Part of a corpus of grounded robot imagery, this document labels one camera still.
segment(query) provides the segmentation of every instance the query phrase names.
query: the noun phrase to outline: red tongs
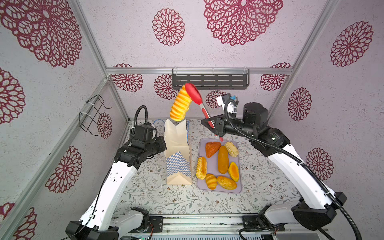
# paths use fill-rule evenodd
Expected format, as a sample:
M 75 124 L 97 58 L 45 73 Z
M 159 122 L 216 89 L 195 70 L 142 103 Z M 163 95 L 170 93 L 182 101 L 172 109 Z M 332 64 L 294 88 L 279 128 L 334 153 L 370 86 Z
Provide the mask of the red tongs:
M 197 105 L 200 106 L 201 110 L 203 111 L 205 118 L 211 118 L 209 116 L 209 113 L 207 112 L 205 106 L 204 106 L 203 99 L 202 99 L 199 91 L 195 87 L 195 85 L 193 85 L 192 83 L 186 83 L 185 84 L 185 90 L 187 91 L 187 93 L 190 96 L 190 98 L 192 99 L 192 101 L 194 101 Z M 209 124 L 209 126 L 211 126 L 211 128 L 215 128 L 212 121 L 209 121 L 208 124 Z

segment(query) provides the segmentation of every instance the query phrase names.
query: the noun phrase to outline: blue checkered pattern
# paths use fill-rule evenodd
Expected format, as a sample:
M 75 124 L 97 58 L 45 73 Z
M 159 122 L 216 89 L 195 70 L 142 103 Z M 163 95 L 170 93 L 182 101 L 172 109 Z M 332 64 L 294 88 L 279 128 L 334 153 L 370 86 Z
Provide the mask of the blue checkered pattern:
M 167 158 L 167 177 L 178 172 L 187 177 L 191 176 L 189 162 L 183 157 L 183 155 L 181 155 L 180 152 L 177 152 Z

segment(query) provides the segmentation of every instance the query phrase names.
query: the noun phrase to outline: spiral bread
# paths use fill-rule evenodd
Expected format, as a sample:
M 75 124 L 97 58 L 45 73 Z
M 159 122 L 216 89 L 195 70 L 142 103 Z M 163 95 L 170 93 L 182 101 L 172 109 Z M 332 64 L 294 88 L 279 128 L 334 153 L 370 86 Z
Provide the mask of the spiral bread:
M 189 105 L 191 104 L 192 99 L 189 97 L 187 91 L 185 90 L 185 85 L 180 89 L 175 102 L 172 105 L 171 111 L 169 113 L 170 118 L 177 122 L 185 118 L 185 114 L 189 110 Z

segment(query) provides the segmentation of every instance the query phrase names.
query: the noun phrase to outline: purple tray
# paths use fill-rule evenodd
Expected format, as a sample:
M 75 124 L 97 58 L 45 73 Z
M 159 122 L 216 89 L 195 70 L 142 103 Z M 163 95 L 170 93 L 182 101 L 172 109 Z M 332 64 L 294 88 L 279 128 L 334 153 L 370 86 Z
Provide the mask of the purple tray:
M 199 146 L 199 157 L 205 157 L 205 159 L 207 160 L 207 173 L 213 174 L 213 175 L 215 175 L 215 177 L 224 176 L 224 177 L 231 179 L 231 176 L 229 176 L 228 172 L 226 174 L 222 174 L 222 173 L 219 173 L 219 171 L 217 169 L 218 151 L 212 157 L 207 158 L 207 155 L 205 154 L 205 144 L 207 142 L 220 142 L 221 145 L 223 146 L 226 142 L 228 142 L 228 140 L 224 140 L 223 142 L 221 142 L 219 139 L 202 138 L 200 140 L 200 146 Z M 230 142 L 232 142 L 235 145 L 235 147 L 237 147 L 237 142 L 235 142 L 235 141 L 230 141 Z M 231 162 L 234 162 L 234 163 L 236 163 L 237 167 L 239 168 L 240 178 L 239 178 L 239 181 L 237 182 L 237 188 L 235 188 L 234 190 L 228 190 L 228 189 L 222 188 L 219 184 L 217 184 L 216 189 L 211 190 L 208 188 L 207 184 L 205 183 L 205 179 L 204 180 L 197 179 L 197 187 L 199 189 L 208 190 L 208 191 L 216 191 L 216 192 L 241 193 L 242 185 L 241 185 L 239 156 L 231 157 L 231 155 L 228 154 L 228 157 L 229 157 L 229 164 L 231 164 Z

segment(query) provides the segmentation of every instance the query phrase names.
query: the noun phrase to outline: patterned tablecloth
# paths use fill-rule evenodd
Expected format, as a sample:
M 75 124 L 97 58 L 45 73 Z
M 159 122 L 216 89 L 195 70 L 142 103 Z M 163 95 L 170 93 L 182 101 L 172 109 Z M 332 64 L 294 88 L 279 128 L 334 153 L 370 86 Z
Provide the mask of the patterned tablecloth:
M 160 135 L 164 133 L 163 121 L 156 121 L 155 127 Z M 235 140 L 240 151 L 242 192 L 230 194 L 198 189 L 196 165 L 200 139 L 217 137 L 202 126 L 200 120 L 189 121 L 189 135 L 192 185 L 167 185 L 166 159 L 163 153 L 157 154 L 141 164 L 126 187 L 114 214 L 125 214 L 131 207 L 144 208 L 150 214 L 257 213 L 267 204 L 282 204 L 300 197 L 286 175 L 254 149 L 247 139 L 229 134 L 224 139 Z

